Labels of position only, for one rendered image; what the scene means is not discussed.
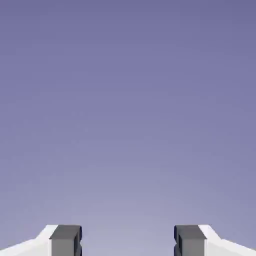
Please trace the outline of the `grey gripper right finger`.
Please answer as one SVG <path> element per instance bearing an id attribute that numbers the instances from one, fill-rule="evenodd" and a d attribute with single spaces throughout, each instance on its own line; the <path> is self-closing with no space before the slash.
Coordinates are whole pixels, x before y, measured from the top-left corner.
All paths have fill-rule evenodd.
<path id="1" fill-rule="evenodd" d="M 175 225 L 173 235 L 173 256 L 256 256 L 256 249 L 222 239 L 208 224 Z"/>

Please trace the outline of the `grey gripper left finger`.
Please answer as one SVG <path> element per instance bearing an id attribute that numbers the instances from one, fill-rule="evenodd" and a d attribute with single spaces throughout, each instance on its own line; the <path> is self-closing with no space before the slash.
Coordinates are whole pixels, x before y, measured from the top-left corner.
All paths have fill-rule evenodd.
<path id="1" fill-rule="evenodd" d="M 0 250 L 0 256 L 83 256 L 83 229 L 77 224 L 48 224 L 36 238 Z"/>

